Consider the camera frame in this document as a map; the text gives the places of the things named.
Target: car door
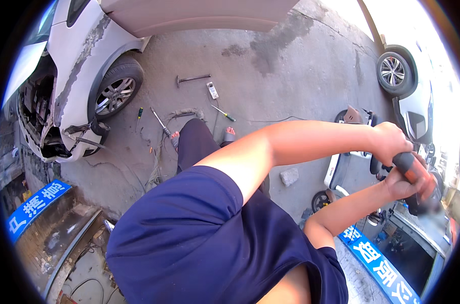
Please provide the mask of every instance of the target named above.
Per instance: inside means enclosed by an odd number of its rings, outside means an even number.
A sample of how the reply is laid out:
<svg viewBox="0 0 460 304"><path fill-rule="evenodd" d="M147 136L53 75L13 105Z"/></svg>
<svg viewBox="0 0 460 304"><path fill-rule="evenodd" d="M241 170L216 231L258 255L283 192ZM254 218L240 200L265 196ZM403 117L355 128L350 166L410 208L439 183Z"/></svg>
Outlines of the car door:
<svg viewBox="0 0 460 304"><path fill-rule="evenodd" d="M268 32L298 0L99 0L103 11L136 37L191 29Z"/></svg>

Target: screwdriver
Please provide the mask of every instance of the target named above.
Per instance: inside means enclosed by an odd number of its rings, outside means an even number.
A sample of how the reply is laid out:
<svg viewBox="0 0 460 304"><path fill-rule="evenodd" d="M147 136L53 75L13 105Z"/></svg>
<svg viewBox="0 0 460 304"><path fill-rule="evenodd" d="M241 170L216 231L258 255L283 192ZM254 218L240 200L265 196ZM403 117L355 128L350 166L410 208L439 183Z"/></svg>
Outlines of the screwdriver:
<svg viewBox="0 0 460 304"><path fill-rule="evenodd" d="M214 105L211 105L212 107L214 107L215 109L217 109L218 111L220 111L223 115L225 115L225 117L227 117L228 119L230 119L231 121L235 122L235 118L231 117L230 115L228 115L227 113L221 111L219 108L217 108L216 106Z"/></svg>
<svg viewBox="0 0 460 304"><path fill-rule="evenodd" d="M141 120L142 110L144 110L144 109L141 107L141 108L139 109L139 114L137 115L136 132L137 132L137 127L139 126L139 120Z"/></svg>

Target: exposed engine bay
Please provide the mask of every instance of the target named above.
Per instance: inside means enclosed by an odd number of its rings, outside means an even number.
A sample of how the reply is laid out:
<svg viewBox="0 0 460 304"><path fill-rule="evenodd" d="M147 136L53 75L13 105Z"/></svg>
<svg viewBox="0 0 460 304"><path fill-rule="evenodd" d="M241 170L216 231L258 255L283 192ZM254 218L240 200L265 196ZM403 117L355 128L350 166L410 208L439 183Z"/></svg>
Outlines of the exposed engine bay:
<svg viewBox="0 0 460 304"><path fill-rule="evenodd" d="M18 90L20 121L45 158L71 156L63 144L59 128L53 123L56 76L56 65L46 52L36 70Z"/></svg>

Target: orange power tool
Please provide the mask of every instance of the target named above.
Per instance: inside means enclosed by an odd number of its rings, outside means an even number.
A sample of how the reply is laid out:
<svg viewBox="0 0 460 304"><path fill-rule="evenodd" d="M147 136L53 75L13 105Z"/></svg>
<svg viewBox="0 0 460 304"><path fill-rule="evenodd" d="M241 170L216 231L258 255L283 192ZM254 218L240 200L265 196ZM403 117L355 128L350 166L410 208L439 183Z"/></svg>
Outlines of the orange power tool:
<svg viewBox="0 0 460 304"><path fill-rule="evenodd" d="M441 192L436 179L428 173L416 156L410 152L403 152L397 154L392 162L410 183L414 184L421 177L426 179L426 184L418 192L421 197L426 199L420 199L418 196L418 204L422 204L430 211L439 210Z"/></svg>

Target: damaged car front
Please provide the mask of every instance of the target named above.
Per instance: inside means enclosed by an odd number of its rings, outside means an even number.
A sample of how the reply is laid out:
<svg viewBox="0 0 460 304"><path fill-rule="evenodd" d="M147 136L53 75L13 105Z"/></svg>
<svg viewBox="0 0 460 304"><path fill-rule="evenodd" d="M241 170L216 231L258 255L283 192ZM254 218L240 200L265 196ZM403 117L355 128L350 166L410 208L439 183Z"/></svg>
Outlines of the damaged car front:
<svg viewBox="0 0 460 304"><path fill-rule="evenodd" d="M119 27L96 0L51 3L20 51L3 105L16 111L27 145L42 161L75 161L98 150L76 138L103 144L108 136L110 128L97 120L102 79L122 54L143 51L147 41ZM121 93L109 98L113 104L101 100L108 112Z"/></svg>

